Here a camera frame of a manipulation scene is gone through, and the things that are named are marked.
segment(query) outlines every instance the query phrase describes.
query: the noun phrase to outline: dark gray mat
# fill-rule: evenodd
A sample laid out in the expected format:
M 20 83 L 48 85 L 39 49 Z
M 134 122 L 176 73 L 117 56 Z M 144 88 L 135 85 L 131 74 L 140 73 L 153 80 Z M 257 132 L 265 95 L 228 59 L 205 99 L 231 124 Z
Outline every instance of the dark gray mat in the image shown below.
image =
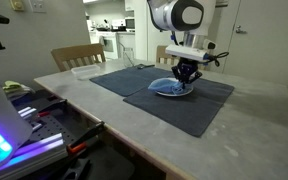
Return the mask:
M 137 69 L 137 67 L 131 67 L 90 80 L 116 94 L 127 97 L 148 87 L 155 79 L 170 75 L 172 75 L 172 72 L 158 68 Z
M 166 97 L 145 88 L 124 101 L 200 137 L 234 87 L 204 79 L 196 80 L 193 85 L 193 92 L 181 97 Z

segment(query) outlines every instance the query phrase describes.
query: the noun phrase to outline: chair backrest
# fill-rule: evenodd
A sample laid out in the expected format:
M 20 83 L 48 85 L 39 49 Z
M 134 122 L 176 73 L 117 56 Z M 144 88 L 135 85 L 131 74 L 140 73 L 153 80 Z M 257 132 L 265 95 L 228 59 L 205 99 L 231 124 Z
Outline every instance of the chair backrest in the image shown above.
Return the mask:
M 177 64 L 179 57 L 173 57 L 172 55 L 166 54 L 165 49 L 167 46 L 157 46 L 156 49 L 156 63 L 160 64 Z
M 53 49 L 51 54 L 60 71 L 106 61 L 99 43 Z

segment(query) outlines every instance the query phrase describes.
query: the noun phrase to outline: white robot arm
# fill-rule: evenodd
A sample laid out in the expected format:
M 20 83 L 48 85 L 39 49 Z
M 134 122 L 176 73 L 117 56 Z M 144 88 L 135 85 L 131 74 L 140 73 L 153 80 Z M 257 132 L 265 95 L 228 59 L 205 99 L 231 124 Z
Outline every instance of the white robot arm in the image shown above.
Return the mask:
M 157 29 L 208 35 L 215 0 L 148 0 L 147 2 L 152 22 Z
M 207 53 L 215 49 L 215 43 L 205 39 L 213 19 L 216 0 L 147 0 L 154 26 L 161 31 L 183 31 L 183 46 L 169 45 L 166 53 L 179 56 L 180 62 L 172 68 L 180 82 L 192 83 L 202 73 L 197 64 L 215 61 L 228 52 L 213 56 Z

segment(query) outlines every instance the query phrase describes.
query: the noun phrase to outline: wall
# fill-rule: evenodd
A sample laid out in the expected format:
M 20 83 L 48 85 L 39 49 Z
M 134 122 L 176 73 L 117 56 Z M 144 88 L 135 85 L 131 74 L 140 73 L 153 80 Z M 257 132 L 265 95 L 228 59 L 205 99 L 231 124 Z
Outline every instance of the wall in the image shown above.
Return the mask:
M 111 24 L 112 19 L 124 19 L 127 16 L 134 16 L 134 12 L 125 11 L 123 0 L 85 4 L 85 12 L 96 24 L 104 24 L 104 19 Z
M 10 24 L 0 25 L 0 81 L 14 80 L 33 88 L 36 77 L 58 72 L 51 49 L 90 42 L 82 0 L 45 1 L 47 13 L 32 13 L 23 0 L 24 12 L 11 9 L 9 1 L 0 0 L 0 14 Z
M 134 2 L 135 17 L 135 58 L 147 60 L 147 1 Z

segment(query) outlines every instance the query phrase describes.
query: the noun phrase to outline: cable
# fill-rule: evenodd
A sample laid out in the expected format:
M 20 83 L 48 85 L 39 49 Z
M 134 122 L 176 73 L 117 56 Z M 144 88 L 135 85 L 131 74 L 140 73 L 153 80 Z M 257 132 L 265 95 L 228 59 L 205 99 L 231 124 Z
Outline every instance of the cable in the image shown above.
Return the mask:
M 125 53 L 125 49 L 126 49 L 125 46 L 124 46 L 121 42 L 118 42 L 118 43 L 123 47 L 123 56 L 126 55 L 127 60 L 131 63 L 132 67 L 134 67 L 135 65 L 134 65 L 133 61 L 132 61 L 131 58 L 127 55 L 127 53 Z
M 172 31 L 171 39 L 174 41 L 175 45 L 178 46 L 175 31 Z
M 219 62 L 217 59 L 226 57 L 226 56 L 228 56 L 229 54 L 230 54 L 229 52 L 222 52 L 222 53 L 220 53 L 220 54 L 218 54 L 218 55 L 216 55 L 216 56 L 209 55 L 209 61 L 203 62 L 203 63 L 199 63 L 199 64 L 210 63 L 210 62 L 213 62 L 213 61 L 214 61 L 215 65 L 216 65 L 217 67 L 219 67 L 219 66 L 220 66 L 220 62 Z

